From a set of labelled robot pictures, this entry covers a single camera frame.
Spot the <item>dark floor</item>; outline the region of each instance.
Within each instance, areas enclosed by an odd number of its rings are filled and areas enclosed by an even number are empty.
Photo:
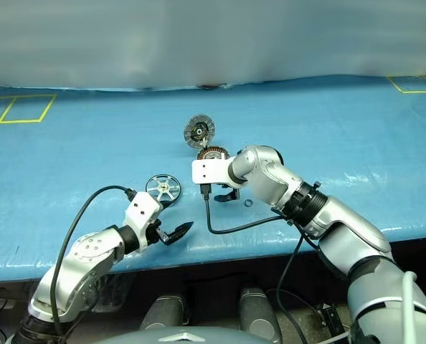
[[[404,270],[417,273],[417,282],[426,293],[426,240],[393,244],[394,257]],[[237,294],[244,283],[264,290],[275,288],[288,257],[271,257],[238,262],[200,264],[176,269],[135,273],[126,303],[117,313],[93,313],[77,327],[69,343],[89,343],[138,329],[151,303],[164,293],[186,295],[191,325],[213,325],[238,329]],[[0,327],[13,333],[26,310],[35,282],[0,285],[0,297],[19,300],[16,307],[0,313]],[[334,304],[342,322],[350,325],[346,307],[347,283],[338,280],[315,254],[297,256],[284,283],[284,289],[297,292],[312,305]],[[270,293],[275,305],[275,293]],[[314,312],[287,295],[282,300],[300,323],[309,343],[330,337]],[[285,344],[300,343],[293,326],[277,312]]]

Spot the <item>black connector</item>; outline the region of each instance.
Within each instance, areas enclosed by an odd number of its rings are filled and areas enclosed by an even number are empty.
[[[204,197],[205,201],[208,201],[209,195],[212,192],[212,185],[211,184],[200,184],[200,193]]]
[[[132,200],[133,200],[133,199],[135,198],[135,196],[136,196],[136,191],[135,191],[135,190],[133,190],[132,188],[127,188],[124,192],[126,193],[126,196],[127,196],[128,200],[129,200],[130,202],[132,202]]]

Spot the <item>silver robotic arm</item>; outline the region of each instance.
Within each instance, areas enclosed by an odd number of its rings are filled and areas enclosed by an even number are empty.
[[[161,240],[171,244],[190,229],[192,222],[179,226],[174,233],[159,229],[159,214],[164,206],[149,193],[138,192],[126,210],[122,227],[110,226],[98,233],[80,237],[65,256],[56,283],[55,299],[62,335],[54,327],[50,291],[55,267],[43,276],[28,307],[28,315],[12,344],[63,343],[84,310],[98,299],[100,278],[130,252],[142,252]]]
[[[338,199],[322,194],[283,165],[279,152],[250,145],[229,159],[196,160],[192,179],[249,187],[312,239],[337,275],[348,278],[354,326],[351,343],[426,344],[426,297],[394,262],[389,242],[373,224]]]

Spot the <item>robotic arm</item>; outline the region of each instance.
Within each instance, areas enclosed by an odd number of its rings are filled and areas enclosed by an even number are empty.
[[[311,186],[286,168],[275,149],[250,145],[228,159],[195,160],[192,180],[248,186],[273,211],[319,240],[323,262],[349,279],[352,343],[426,343],[426,297],[414,283],[415,275],[395,264],[384,235],[338,199],[318,191],[320,183]]]
[[[57,279],[56,301],[62,336],[54,326],[50,290],[55,267],[41,279],[19,330],[8,340],[12,344],[63,343],[83,310],[98,299],[100,278],[121,261],[125,254],[142,252],[161,240],[170,245],[182,238],[192,222],[177,227],[172,234],[159,229],[164,206],[149,193],[138,192],[126,210],[122,227],[116,225],[80,237],[65,256]]]

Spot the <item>white cable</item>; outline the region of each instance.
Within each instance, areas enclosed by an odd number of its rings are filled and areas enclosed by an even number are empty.
[[[337,335],[336,337],[329,338],[327,340],[324,340],[323,342],[319,342],[319,343],[316,343],[316,344],[331,344],[331,343],[336,342],[337,340],[348,337],[349,334],[350,334],[350,332],[347,331],[347,332],[341,333],[340,335]]]
[[[414,281],[417,275],[406,271],[402,278],[402,337],[404,344],[417,344],[414,322]]]

